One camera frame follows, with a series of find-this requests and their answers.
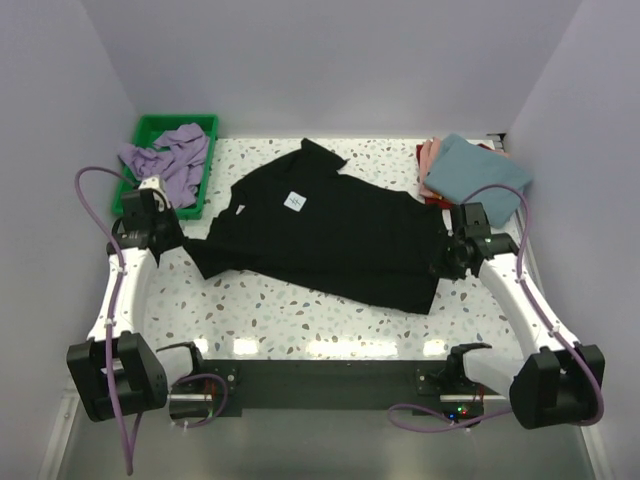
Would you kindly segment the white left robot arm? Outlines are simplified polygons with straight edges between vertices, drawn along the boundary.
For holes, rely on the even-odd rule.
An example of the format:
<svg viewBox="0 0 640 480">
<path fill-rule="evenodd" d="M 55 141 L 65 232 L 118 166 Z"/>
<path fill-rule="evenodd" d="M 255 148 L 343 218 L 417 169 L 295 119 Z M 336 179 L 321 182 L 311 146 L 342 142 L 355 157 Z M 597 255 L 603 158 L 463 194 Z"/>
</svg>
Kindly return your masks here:
<svg viewBox="0 0 640 480">
<path fill-rule="evenodd" d="M 115 417 L 107 367 L 124 416 L 165 406 L 175 383 L 185 392 L 200 390 L 207 368 L 193 342 L 157 350 L 143 338 L 149 286 L 160 257 L 183 243 L 183 232 L 166 193 L 149 181 L 121 196 L 123 214 L 110 234 L 121 249 L 107 246 L 109 279 L 98 318 L 87 339 L 68 348 L 66 362 L 89 418 Z"/>
</svg>

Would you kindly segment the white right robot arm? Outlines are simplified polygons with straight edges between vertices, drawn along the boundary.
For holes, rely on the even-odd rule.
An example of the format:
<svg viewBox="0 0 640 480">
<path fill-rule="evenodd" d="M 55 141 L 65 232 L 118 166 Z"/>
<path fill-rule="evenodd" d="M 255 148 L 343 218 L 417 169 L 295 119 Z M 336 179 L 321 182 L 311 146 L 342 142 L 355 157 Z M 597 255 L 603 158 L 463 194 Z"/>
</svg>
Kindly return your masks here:
<svg viewBox="0 0 640 480">
<path fill-rule="evenodd" d="M 523 267 L 520 247 L 491 231 L 479 203 L 450 211 L 446 261 L 456 279 L 475 276 L 505 314 L 522 357 L 509 360 L 486 343 L 450 349 L 441 383 L 459 393 L 481 384 L 508 399 L 526 429 L 558 424 L 589 426 L 604 414 L 605 358 L 566 328 Z"/>
</svg>

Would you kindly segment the black t shirt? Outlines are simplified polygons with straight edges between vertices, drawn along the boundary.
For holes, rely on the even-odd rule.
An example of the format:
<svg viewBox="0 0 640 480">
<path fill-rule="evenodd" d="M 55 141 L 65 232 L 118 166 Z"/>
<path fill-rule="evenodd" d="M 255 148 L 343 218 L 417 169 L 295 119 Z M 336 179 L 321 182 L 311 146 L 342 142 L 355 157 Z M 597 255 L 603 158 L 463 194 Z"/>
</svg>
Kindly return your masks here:
<svg viewBox="0 0 640 480">
<path fill-rule="evenodd" d="M 409 313 L 430 311 L 445 260 L 440 209 L 342 173 L 344 159 L 304 139 L 231 188 L 204 239 L 184 248 L 204 278 L 250 270 Z"/>
</svg>

